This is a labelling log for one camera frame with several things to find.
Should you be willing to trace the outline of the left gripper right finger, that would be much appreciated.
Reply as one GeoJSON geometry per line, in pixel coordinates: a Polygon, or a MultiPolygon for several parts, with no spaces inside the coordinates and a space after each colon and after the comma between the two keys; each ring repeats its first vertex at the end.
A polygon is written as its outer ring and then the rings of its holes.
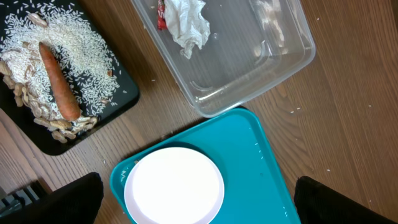
{"type": "Polygon", "coordinates": [[[396,224],[308,176],[297,179],[294,204],[304,224],[396,224]]]}

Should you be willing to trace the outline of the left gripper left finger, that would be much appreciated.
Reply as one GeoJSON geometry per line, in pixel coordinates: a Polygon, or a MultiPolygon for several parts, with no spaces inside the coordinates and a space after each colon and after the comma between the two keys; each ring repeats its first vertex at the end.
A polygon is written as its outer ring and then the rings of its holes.
{"type": "Polygon", "coordinates": [[[99,173],[91,172],[1,218],[1,223],[93,223],[104,197],[99,173]]]}

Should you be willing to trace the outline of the orange carrot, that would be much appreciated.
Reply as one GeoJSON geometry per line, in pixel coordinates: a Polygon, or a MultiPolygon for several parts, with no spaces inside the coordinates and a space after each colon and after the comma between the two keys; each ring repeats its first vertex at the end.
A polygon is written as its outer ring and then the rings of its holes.
{"type": "Polygon", "coordinates": [[[50,80],[55,102],[62,117],[74,121],[80,117],[80,107],[50,49],[39,42],[39,54],[50,80]]]}

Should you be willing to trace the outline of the large pink round plate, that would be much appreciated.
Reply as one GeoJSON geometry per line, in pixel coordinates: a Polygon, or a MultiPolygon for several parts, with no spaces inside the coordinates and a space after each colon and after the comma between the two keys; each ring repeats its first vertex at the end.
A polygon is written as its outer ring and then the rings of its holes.
{"type": "Polygon", "coordinates": [[[168,147],[144,156],[132,168],[124,203],[135,223],[210,223],[224,193],[221,172],[209,157],[168,147]]]}

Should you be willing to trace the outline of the white rice pile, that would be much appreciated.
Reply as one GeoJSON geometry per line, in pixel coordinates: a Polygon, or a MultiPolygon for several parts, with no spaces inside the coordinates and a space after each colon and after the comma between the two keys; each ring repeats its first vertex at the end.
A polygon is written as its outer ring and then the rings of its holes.
{"type": "Polygon", "coordinates": [[[29,64],[35,67],[49,102],[57,107],[39,54],[39,42],[50,49],[58,62],[82,115],[99,117],[108,104],[114,105],[113,94],[120,87],[113,75],[113,59],[117,57],[80,12],[51,4],[22,16],[10,13],[5,23],[1,62],[17,72],[24,72],[29,64]]]}

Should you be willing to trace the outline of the red snack wrapper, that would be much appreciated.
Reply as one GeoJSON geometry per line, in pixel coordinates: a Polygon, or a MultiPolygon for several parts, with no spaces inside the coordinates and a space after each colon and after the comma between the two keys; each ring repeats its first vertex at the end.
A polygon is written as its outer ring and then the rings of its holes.
{"type": "Polygon", "coordinates": [[[163,29],[167,28],[164,12],[165,12],[164,0],[158,0],[157,1],[157,28],[159,30],[163,30],[163,29]]]}

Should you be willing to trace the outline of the white paper napkin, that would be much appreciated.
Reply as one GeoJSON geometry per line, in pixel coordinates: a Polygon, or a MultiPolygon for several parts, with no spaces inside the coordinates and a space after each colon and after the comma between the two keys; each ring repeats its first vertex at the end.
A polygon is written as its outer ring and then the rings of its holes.
{"type": "Polygon", "coordinates": [[[201,11],[206,2],[202,0],[166,0],[165,21],[174,42],[181,46],[180,54],[190,59],[194,46],[200,50],[206,45],[210,23],[201,11]]]}

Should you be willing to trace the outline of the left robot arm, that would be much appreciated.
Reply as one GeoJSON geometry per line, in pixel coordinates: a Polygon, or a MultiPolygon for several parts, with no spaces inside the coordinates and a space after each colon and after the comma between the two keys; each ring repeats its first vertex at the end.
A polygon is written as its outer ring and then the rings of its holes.
{"type": "MultiPolygon", "coordinates": [[[[12,194],[1,195],[1,223],[93,223],[103,190],[96,172],[50,194],[35,181],[12,194]]],[[[302,223],[393,223],[308,176],[298,178],[294,204],[302,223]]]]}

